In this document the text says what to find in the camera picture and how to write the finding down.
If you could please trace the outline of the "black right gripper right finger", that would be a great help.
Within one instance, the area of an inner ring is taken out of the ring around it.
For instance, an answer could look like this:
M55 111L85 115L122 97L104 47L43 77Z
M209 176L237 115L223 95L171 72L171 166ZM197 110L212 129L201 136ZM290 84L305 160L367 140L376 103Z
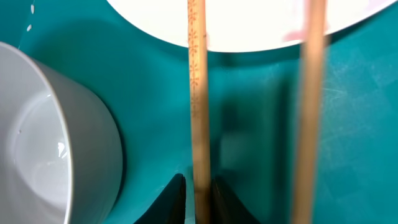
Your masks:
M211 182L211 223L260 224L220 176Z

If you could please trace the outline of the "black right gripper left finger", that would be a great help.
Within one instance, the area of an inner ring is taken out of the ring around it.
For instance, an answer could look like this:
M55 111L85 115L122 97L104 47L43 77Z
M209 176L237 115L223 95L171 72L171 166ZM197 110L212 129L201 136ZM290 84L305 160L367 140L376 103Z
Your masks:
M175 174L147 211L134 224L184 224L186 179Z

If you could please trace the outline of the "grey bowl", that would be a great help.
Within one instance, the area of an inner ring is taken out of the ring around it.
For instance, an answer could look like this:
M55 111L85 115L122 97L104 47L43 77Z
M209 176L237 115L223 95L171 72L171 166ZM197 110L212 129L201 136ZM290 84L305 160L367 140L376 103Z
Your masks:
M123 154L91 91L1 44L1 222L103 223Z

